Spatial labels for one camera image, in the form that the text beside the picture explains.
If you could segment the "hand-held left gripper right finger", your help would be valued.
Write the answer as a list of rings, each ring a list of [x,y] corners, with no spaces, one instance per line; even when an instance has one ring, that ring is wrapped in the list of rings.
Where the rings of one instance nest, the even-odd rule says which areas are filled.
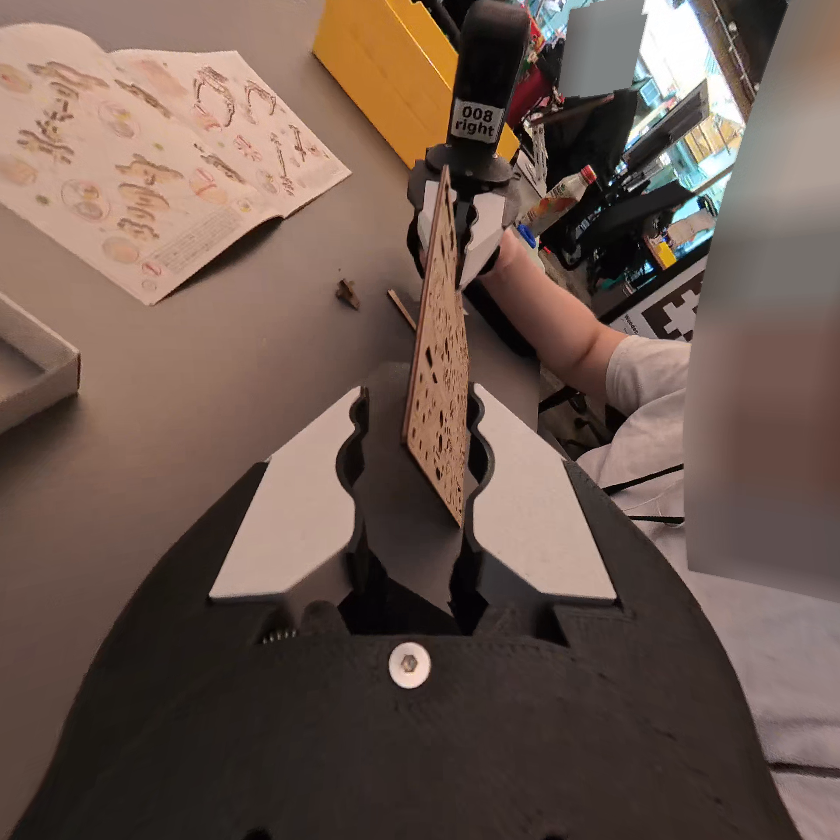
[[[612,607],[618,595],[567,460],[470,383],[462,543],[451,607]]]

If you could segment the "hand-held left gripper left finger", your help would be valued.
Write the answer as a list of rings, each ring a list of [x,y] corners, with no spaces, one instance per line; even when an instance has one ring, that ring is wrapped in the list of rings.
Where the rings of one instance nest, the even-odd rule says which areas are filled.
[[[356,386],[269,457],[212,601],[342,601],[361,587],[354,485],[369,418],[369,392]]]

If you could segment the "laser-cut wooden parts sheet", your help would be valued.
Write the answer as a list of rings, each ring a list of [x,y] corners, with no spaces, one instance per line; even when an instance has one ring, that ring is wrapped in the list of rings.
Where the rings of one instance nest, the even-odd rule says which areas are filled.
[[[457,289],[458,239],[448,166],[435,187],[402,444],[458,526],[465,517],[469,349]]]

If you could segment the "person's right forearm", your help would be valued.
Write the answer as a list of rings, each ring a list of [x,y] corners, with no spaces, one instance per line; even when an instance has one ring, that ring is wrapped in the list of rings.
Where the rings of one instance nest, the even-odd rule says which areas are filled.
[[[500,311],[562,383],[606,403],[609,363],[624,333],[594,313],[538,268],[509,228],[500,239],[484,288]]]

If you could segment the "plastic drink bottle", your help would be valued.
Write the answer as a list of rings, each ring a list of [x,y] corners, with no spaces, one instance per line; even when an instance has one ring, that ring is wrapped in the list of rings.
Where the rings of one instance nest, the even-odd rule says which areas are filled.
[[[595,182],[595,171],[590,165],[584,166],[546,192],[544,197],[521,216],[519,224],[528,228],[533,237],[541,236],[573,209]]]

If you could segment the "yellow box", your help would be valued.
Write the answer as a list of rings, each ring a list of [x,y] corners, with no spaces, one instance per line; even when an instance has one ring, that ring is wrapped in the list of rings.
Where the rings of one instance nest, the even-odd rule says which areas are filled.
[[[424,3],[386,1],[326,2],[312,48],[409,169],[446,140],[458,50]],[[499,153],[518,147],[507,124]]]

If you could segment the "computer monitor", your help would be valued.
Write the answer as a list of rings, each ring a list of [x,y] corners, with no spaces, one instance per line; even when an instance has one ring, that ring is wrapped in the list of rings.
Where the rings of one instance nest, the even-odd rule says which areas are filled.
[[[704,79],[625,152],[623,162],[626,169],[629,172],[643,170],[709,115],[708,79]]]

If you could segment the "black white marker board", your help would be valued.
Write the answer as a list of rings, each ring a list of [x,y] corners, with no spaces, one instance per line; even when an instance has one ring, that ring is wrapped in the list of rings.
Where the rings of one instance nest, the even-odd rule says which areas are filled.
[[[707,256],[680,272],[673,266],[666,280],[655,279],[633,294],[626,308],[610,317],[611,328],[652,340],[692,340]]]

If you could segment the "paper instruction booklet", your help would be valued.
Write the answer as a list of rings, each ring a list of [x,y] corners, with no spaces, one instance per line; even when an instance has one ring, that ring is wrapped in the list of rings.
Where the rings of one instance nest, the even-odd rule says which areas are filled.
[[[350,174],[234,50],[2,27],[2,204],[147,306]]]

